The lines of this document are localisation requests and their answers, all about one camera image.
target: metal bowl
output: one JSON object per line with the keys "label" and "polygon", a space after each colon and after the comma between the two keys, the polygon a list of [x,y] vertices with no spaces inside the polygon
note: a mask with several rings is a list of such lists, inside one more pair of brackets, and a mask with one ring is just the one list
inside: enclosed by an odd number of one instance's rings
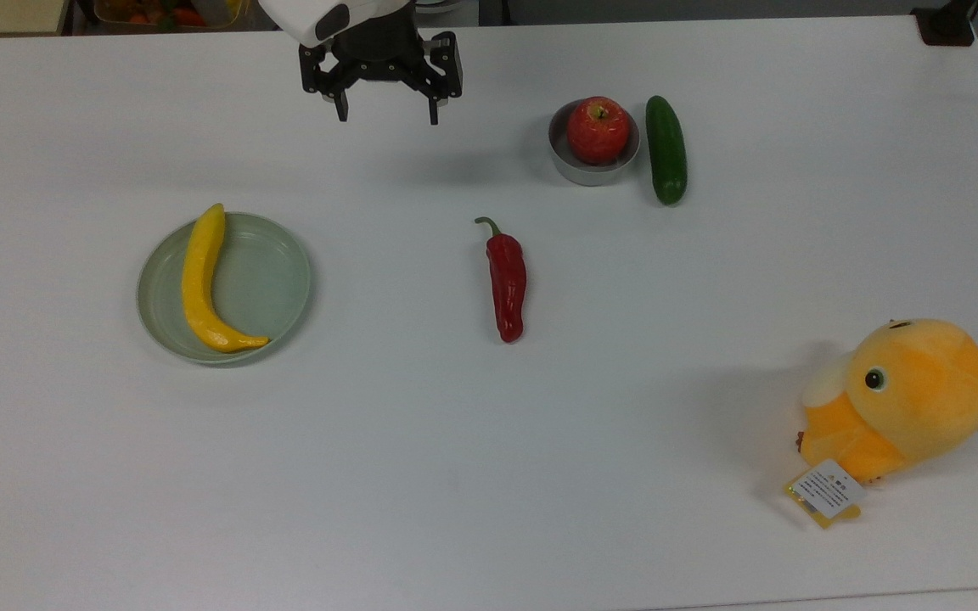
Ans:
{"label": "metal bowl", "polygon": [[628,142],[625,143],[625,148],[621,150],[617,158],[597,165],[582,162],[576,159],[576,156],[571,152],[567,134],[568,116],[571,116],[571,112],[582,101],[568,102],[568,104],[560,107],[559,111],[554,113],[554,118],[550,120],[550,151],[554,157],[554,165],[562,177],[570,179],[577,185],[585,187],[609,185],[610,182],[620,176],[621,172],[625,170],[625,166],[632,162],[640,151],[640,129],[637,127],[636,121],[632,119],[632,115],[626,111],[625,116],[628,116],[629,126]]}

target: red apple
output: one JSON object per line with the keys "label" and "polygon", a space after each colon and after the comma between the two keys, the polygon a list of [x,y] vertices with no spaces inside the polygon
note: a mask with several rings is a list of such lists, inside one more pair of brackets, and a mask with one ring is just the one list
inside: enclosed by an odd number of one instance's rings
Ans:
{"label": "red apple", "polygon": [[568,147],[583,163],[613,161],[628,133],[628,113],[610,98],[587,98],[568,116]]}

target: black object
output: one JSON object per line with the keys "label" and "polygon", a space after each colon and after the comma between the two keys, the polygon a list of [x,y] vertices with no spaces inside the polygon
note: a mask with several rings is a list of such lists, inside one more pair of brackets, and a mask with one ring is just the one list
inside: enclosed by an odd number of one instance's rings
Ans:
{"label": "black object", "polygon": [[93,0],[77,0],[78,8],[81,8],[81,14],[85,15],[85,20],[89,23],[96,25],[100,22],[97,19],[97,11],[93,8]]}
{"label": "black object", "polygon": [[912,8],[923,42],[932,47],[971,47],[975,36],[968,12],[973,4],[978,10],[978,0],[951,0],[942,8]]}
{"label": "black object", "polygon": [[508,6],[508,0],[500,0],[500,25],[515,25],[512,20],[512,8]]}
{"label": "black object", "polygon": [[316,40],[326,40],[331,38],[339,31],[343,31],[350,24],[350,8],[345,4],[339,4],[331,8],[330,12],[323,15],[322,19],[315,24]]}
{"label": "black object", "polygon": [[[329,14],[323,20],[333,26],[341,21],[341,15]],[[319,66],[328,51],[338,63],[323,72]],[[431,69],[424,61],[425,55],[442,73]],[[301,45],[300,76],[306,92],[319,92],[334,101],[339,121],[349,117],[346,89],[360,80],[405,82],[415,92],[423,93],[428,98],[432,125],[438,123],[439,105],[463,94],[463,69],[458,62],[455,35],[443,31],[425,42],[414,24],[413,1],[396,12],[342,31],[332,42],[311,49]]]}

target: cucumber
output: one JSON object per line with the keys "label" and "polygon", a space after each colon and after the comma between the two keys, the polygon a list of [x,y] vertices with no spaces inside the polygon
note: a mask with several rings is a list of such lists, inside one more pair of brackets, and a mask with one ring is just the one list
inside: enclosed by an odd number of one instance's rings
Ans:
{"label": "cucumber", "polygon": [[645,123],[648,151],[651,154],[651,184],[655,197],[665,205],[675,205],[686,194],[689,173],[686,166],[686,140],[682,123],[671,104],[662,96],[648,100]]}

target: plate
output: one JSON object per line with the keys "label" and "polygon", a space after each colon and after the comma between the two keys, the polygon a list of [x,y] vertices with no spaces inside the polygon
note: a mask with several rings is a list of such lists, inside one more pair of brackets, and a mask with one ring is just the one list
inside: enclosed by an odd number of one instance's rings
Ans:
{"label": "plate", "polygon": [[138,314],[156,343],[193,363],[239,365],[274,352],[307,311],[312,274],[300,241],[274,221],[255,214],[225,214],[225,243],[214,267],[218,316],[249,335],[271,338],[261,348],[218,352],[202,344],[183,316],[183,258],[194,221],[166,237],[138,279]]}

